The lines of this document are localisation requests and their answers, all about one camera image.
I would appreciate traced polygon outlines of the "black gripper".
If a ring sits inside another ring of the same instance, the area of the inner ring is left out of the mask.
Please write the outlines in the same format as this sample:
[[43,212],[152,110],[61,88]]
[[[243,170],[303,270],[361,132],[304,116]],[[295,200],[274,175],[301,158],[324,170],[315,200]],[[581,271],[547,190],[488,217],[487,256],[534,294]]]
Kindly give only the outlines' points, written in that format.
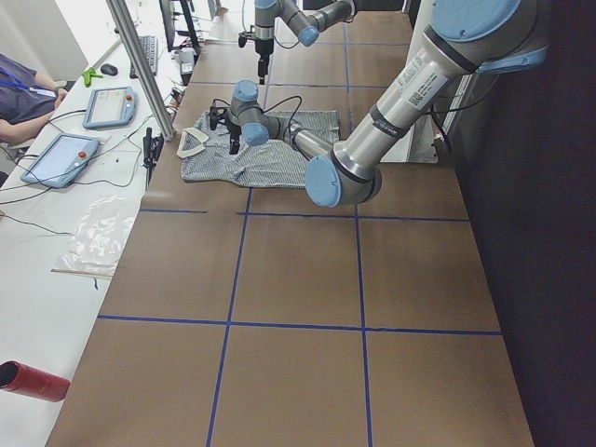
[[216,130],[218,125],[223,125],[230,135],[229,154],[237,155],[240,150],[240,126],[232,121],[229,114],[230,104],[221,99],[213,99],[208,117],[211,130]]
[[274,52],[275,26],[252,25],[248,31],[238,34],[238,46],[245,47],[247,42],[253,41],[255,51],[260,56],[258,60],[259,84],[264,85],[269,71],[269,57]]

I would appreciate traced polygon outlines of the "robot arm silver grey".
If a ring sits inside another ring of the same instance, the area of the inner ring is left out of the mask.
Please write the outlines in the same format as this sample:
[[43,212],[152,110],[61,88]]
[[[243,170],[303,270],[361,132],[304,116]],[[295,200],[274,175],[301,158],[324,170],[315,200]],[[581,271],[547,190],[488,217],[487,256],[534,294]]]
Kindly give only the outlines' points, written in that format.
[[432,2],[421,48],[343,142],[326,142],[294,119],[266,115],[250,80],[236,84],[229,106],[210,108],[210,127],[228,128],[231,153],[241,141],[287,142],[307,159],[305,189],[321,207],[366,202],[381,187],[383,156],[456,78],[522,71],[544,61],[550,10],[549,1]]
[[269,72],[270,57],[274,53],[276,19],[280,18],[297,37],[300,44],[310,47],[320,34],[333,25],[353,19],[359,12],[360,1],[332,1],[329,5],[304,13],[295,1],[264,0],[254,2],[255,23],[238,35],[238,46],[253,41],[259,55],[258,79],[263,85]]

